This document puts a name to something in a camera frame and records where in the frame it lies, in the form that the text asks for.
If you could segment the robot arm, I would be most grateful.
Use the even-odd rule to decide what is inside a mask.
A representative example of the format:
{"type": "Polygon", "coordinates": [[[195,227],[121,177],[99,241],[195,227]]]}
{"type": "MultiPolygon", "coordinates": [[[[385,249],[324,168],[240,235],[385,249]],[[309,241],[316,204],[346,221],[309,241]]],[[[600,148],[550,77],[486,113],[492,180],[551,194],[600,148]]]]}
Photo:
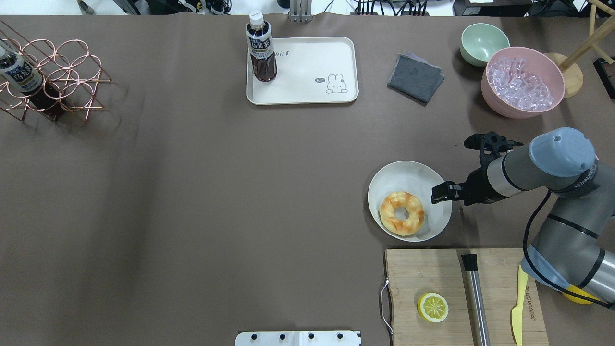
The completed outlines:
{"type": "Polygon", "coordinates": [[[529,241],[526,226],[522,270],[543,285],[586,302],[614,309],[614,254],[597,239],[614,217],[614,169],[600,162],[581,131],[562,127],[527,146],[496,132],[473,134],[464,146],[479,152],[480,167],[463,183],[450,180],[432,189],[432,204],[461,200],[465,206],[492,204],[545,187],[556,196],[540,230],[529,241]]]}

